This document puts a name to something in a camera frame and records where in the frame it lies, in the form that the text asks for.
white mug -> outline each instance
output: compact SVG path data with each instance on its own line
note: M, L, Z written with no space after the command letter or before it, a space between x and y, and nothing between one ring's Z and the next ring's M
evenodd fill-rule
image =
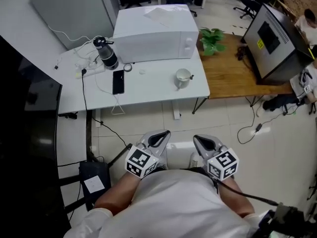
M191 75L190 71L187 69L179 69L176 72L175 85L177 89L185 88L188 86L189 81L193 79L194 75Z

thermos bottle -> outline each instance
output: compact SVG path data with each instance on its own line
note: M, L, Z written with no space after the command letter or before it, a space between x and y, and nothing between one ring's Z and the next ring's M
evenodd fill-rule
M101 60L107 68L113 70L118 67L119 63L117 56L109 44L113 44L113 42L107 41L105 37L98 37L94 39L94 45L98 50Z

smartphone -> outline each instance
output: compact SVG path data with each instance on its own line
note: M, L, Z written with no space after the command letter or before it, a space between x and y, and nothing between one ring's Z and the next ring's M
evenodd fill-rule
M113 72L112 94L124 93L124 70Z

desk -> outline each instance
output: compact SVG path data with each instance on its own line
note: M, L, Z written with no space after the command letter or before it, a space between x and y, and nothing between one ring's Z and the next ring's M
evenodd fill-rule
M85 56L89 51L94 50L93 44L85 45L78 53ZM63 85L59 114L85 110L85 103L82 90L82 80L75 78L75 63L79 58L73 50L63 53L59 59L58 69L55 71L55 78ZM119 66L116 70L123 69L123 63L118 56ZM190 59L170 59L137 62L132 65L131 72L124 74L123 94L117 95L121 106L157 102L173 101L174 117L179 119L177 102L179 99L206 97L210 94L206 75L197 48ZM188 69L194 75L188 87L177 90L174 84L175 73L180 68ZM105 91L112 93L112 73L106 69L105 72L96 74L98 85ZM95 83L95 76L84 77L85 96L87 109L95 110L113 107L116 99L111 95L99 90Z
M288 16L290 17L292 22L296 21L297 16L295 15L295 13L293 13L291 11L291 9L286 4L282 3L280 0L274 0L274 3L272 4L272 7L278 8L278 6L275 5L276 3L286 10L286 12L288 13Z
M203 46L200 41L197 41L210 90L209 99L290 94L293 92L289 82L280 86L257 85L248 58L244 57L246 63L244 64L235 56L242 37L232 34L224 35L225 37L220 43L226 46L226 50L217 52L211 57L203 55Z

tiled floor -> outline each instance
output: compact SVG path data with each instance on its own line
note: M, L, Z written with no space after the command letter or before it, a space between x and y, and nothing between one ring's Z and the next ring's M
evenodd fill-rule
M194 5L192 9L198 13L195 20L199 27L218 27L243 35L250 18L240 19L241 13L232 9L235 5L239 5L236 0L229 0L227 4L224 0L208 0L205 9ZM112 116L110 109L104 109L102 120L122 135L126 143L136 143L151 130L169 129L172 136L167 145L167 159L169 167L174 169L188 166L189 156L195 150L193 135L217 136L240 158L236 180L244 192L304 208L317 163L316 116L308 115L308 106L272 121L280 110L256 118L253 128L240 132L241 141L250 139L260 122L270 122L263 125L251 142L241 145L237 132L250 126L253 120L252 109L245 98L208 100L195 115L192 114L194 103L195 100L179 103L181 120L173 119L170 102L123 107L126 114L119 116ZM93 123L92 128L95 154L111 161L123 149L122 141L105 127L96 128ZM113 182L124 173L124 158L122 156L110 169ZM252 203L258 213L269 209L264 203Z

